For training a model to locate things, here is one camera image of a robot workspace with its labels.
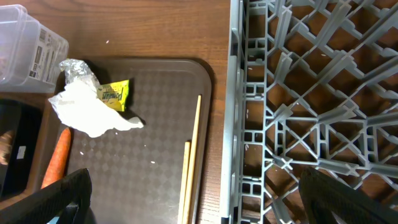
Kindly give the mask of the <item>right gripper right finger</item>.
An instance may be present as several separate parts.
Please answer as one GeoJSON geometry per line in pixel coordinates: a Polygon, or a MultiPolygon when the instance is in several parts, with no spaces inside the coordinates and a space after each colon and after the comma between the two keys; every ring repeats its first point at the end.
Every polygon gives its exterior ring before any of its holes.
{"type": "Polygon", "coordinates": [[[312,168],[301,175],[298,189],[309,224],[397,223],[397,212],[312,168]]]}

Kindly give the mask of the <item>brown mushroom food scrap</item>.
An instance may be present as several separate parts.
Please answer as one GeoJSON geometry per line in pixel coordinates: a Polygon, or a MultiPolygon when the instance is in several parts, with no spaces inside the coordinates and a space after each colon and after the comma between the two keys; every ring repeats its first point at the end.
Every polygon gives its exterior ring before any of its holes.
{"type": "Polygon", "coordinates": [[[10,161],[12,145],[14,143],[14,137],[16,132],[14,130],[6,131],[1,135],[0,138],[0,163],[1,165],[7,166],[10,161]]]}

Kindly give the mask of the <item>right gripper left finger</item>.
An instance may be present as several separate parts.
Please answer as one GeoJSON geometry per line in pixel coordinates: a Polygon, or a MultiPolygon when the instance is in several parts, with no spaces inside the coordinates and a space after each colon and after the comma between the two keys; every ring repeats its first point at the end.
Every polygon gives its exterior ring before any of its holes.
{"type": "Polygon", "coordinates": [[[84,223],[92,183],[88,169],[78,169],[1,210],[1,223],[84,223]]]}

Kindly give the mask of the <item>orange carrot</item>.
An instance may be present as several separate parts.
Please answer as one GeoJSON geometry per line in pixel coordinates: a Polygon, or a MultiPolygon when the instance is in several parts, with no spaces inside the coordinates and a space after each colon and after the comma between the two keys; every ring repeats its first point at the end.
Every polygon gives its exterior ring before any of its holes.
{"type": "Polygon", "coordinates": [[[57,145],[55,146],[55,150],[44,175],[41,189],[46,188],[48,185],[51,185],[63,178],[71,140],[71,130],[70,128],[65,128],[58,139],[57,145]]]}

